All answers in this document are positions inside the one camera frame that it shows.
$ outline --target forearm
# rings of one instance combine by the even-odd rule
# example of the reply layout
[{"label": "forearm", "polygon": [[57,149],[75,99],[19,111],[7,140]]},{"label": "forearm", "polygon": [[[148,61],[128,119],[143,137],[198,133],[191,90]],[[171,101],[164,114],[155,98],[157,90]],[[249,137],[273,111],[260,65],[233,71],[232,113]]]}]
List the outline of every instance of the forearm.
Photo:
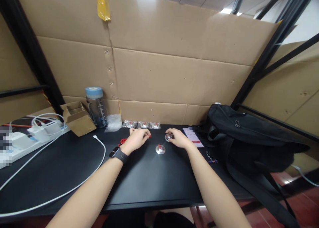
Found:
[{"label": "forearm", "polygon": [[218,228],[251,227],[236,199],[192,144],[185,148],[204,203]]},{"label": "forearm", "polygon": [[47,228],[89,228],[95,222],[123,162],[110,158],[64,204]]}]

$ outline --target small cardboard box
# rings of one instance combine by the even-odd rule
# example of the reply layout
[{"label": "small cardboard box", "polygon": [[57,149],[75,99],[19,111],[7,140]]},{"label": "small cardboard box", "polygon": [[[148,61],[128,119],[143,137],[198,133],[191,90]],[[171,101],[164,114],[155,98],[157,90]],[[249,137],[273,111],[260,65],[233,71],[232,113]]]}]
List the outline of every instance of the small cardboard box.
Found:
[{"label": "small cardboard box", "polygon": [[64,110],[63,117],[67,126],[78,137],[83,136],[96,129],[89,113],[80,101],[68,103],[61,106]]}]

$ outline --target desk surface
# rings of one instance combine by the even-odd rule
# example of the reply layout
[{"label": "desk surface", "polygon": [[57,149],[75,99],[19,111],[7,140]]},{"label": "desk surface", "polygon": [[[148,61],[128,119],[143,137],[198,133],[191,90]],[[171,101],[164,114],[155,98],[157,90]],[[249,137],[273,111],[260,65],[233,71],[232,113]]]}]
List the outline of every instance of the desk surface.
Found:
[{"label": "desk surface", "polygon": [[[169,127],[182,130],[186,126],[162,125],[161,130],[151,130],[152,138],[134,151],[123,166],[102,211],[147,207],[163,209],[203,203],[186,151],[165,141],[165,131]],[[71,190],[91,175],[104,153],[102,145],[93,135],[97,135],[106,146],[105,162],[120,140],[129,136],[129,129],[121,128],[111,133],[97,129],[82,137],[77,137],[72,132],[61,136],[3,188],[0,192],[0,213],[20,211],[42,204]],[[162,155],[155,151],[158,144],[166,148]],[[210,148],[199,150],[207,161],[207,150],[214,158],[214,152]],[[19,159],[12,166],[1,169],[0,185],[37,151]],[[253,198],[228,175],[220,163],[212,163],[211,167],[237,200]],[[72,193],[21,216],[55,214],[71,195]]]}]

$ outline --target paper card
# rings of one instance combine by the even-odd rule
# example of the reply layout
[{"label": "paper card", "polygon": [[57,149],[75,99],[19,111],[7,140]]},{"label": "paper card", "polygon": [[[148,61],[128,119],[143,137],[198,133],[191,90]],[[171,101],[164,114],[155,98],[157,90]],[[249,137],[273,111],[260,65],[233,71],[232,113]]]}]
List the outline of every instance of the paper card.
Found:
[{"label": "paper card", "polygon": [[204,147],[204,145],[200,142],[196,134],[193,132],[193,129],[191,127],[183,128],[186,136],[189,140],[191,140],[196,147]]}]

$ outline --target charger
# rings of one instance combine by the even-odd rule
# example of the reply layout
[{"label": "charger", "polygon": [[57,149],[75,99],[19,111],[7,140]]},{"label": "charger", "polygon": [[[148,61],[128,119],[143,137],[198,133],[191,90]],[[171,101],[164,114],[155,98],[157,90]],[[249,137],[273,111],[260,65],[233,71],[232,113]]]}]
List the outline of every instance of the charger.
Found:
[{"label": "charger", "polygon": [[34,136],[34,138],[40,142],[47,142],[50,140],[50,135],[46,132],[46,130],[43,127],[40,126],[32,126],[31,128],[28,128],[27,131]]},{"label": "charger", "polygon": [[55,120],[49,123],[41,124],[41,127],[44,128],[48,135],[53,135],[58,132],[61,132],[61,127],[63,124],[59,120]]}]

